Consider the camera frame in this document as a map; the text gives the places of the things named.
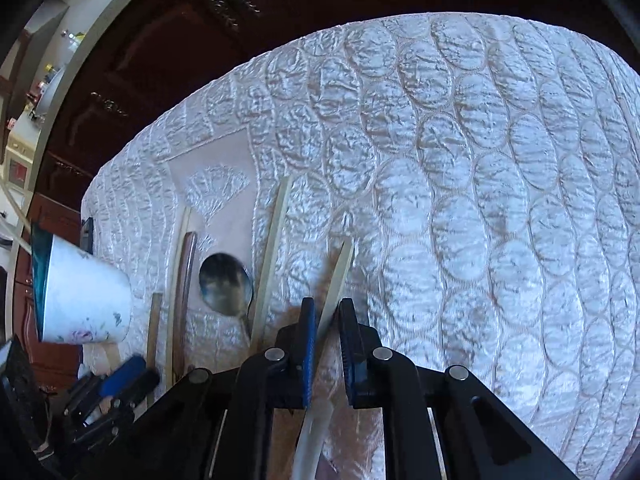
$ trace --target metal spoon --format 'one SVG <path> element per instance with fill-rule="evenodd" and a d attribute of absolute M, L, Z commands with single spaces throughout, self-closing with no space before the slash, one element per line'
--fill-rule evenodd
<path fill-rule="evenodd" d="M 198 280 L 204 302 L 223 316 L 241 319 L 250 336 L 247 311 L 254 286 L 242 263 L 231 254 L 212 254 L 200 266 Z"/>

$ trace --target white wall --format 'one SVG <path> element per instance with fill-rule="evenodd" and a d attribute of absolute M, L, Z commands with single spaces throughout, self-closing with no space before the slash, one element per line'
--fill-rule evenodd
<path fill-rule="evenodd" d="M 68 50 L 68 38 L 62 38 L 60 36 L 62 31 L 69 30 L 74 34 L 78 32 L 86 33 L 111 0 L 62 1 L 65 2 L 69 8 L 42 57 L 42 61 L 36 72 L 36 77 L 34 78 L 34 84 L 37 84 L 37 82 L 41 81 L 44 77 L 44 67 L 46 67 L 47 64 L 51 63 L 53 66 L 59 68 L 70 59 L 71 52 Z"/>

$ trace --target wooden door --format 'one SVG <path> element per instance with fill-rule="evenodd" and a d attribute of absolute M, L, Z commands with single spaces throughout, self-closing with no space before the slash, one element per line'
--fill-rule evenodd
<path fill-rule="evenodd" d="M 82 197 L 91 180 L 91 174 L 60 160 L 51 152 L 45 152 L 38 172 L 36 192 L 79 212 Z"/>
<path fill-rule="evenodd" d="M 39 385 L 57 390 L 74 383 L 81 347 L 38 341 L 33 289 L 19 283 L 14 287 L 14 332 L 27 351 Z"/>
<path fill-rule="evenodd" d="M 96 75 L 90 84 L 81 78 L 65 97 L 47 151 L 93 176 L 145 126 L 142 110 L 142 102 L 105 78 Z M 43 179 L 48 177 L 38 174 L 38 190 L 47 189 Z"/>
<path fill-rule="evenodd" d="M 203 0 L 133 0 L 90 57 L 93 72 L 156 116 L 248 59 Z"/>
<path fill-rule="evenodd" d="M 27 216 L 43 229 L 77 245 L 80 240 L 80 215 L 48 198 L 35 194 Z M 15 269 L 13 329 L 29 355 L 38 383 L 47 388 L 68 388 L 76 378 L 81 347 L 40 343 L 36 333 L 33 304 L 31 257 L 18 251 Z"/>
<path fill-rule="evenodd" d="M 312 32 L 309 26 L 314 17 L 309 12 L 306 0 L 223 0 L 223 10 L 209 12 L 225 23 L 222 14 L 226 11 L 234 22 L 226 30 L 230 31 L 250 56 L 258 56 L 273 50 L 304 34 Z M 207 7 L 206 0 L 200 0 Z"/>

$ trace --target white quilted bedspread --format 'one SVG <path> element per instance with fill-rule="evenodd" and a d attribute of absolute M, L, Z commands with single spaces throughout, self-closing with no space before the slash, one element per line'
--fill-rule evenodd
<path fill-rule="evenodd" d="M 138 134 L 84 197 L 96 254 L 135 295 L 121 354 L 145 353 L 180 205 L 198 216 L 200 261 L 235 252 L 255 276 L 293 174 L 270 337 L 303 296 L 322 305 L 350 235 L 348 294 L 387 346 L 466 365 L 581 479 L 611 478 L 640 440 L 639 84 L 580 34 L 479 14 L 350 23 L 237 67 Z M 240 323 L 195 284 L 187 337 L 188 361 L 213 371 L 246 356 Z M 106 366 L 99 347 L 84 359 Z M 336 405 L 324 453 L 342 480 L 382 479 L 382 416 L 350 410 L 340 375 L 334 333 L 314 389 Z M 272 478 L 288 475 L 300 420 L 276 416 Z"/>

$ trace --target wooden cabinet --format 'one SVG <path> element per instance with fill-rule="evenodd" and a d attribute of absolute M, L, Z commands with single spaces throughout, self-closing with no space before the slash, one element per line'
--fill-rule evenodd
<path fill-rule="evenodd" d="M 66 94 L 36 191 L 79 210 L 87 180 L 140 130 L 247 59 L 208 2 L 133 0 Z"/>
<path fill-rule="evenodd" d="M 42 195 L 33 196 L 28 218 L 73 244 L 77 245 L 79 242 L 80 215 Z M 71 386 L 78 373 L 81 347 L 38 341 L 31 257 L 22 249 L 18 251 L 15 269 L 13 309 L 14 333 L 18 335 L 29 355 L 38 383 L 53 390 Z"/>
<path fill-rule="evenodd" d="M 78 210 L 92 176 L 46 152 L 40 165 L 40 193 Z"/>
<path fill-rule="evenodd" d="M 77 378 L 81 347 L 40 343 L 36 334 L 33 289 L 14 288 L 14 332 L 24 345 L 40 386 L 49 390 L 68 388 Z"/>
<path fill-rule="evenodd" d="M 132 0 L 73 81 L 36 191 L 78 211 L 87 180 L 140 130 L 238 64 L 334 25 L 441 10 L 569 27 L 640 68 L 640 56 L 600 0 Z"/>

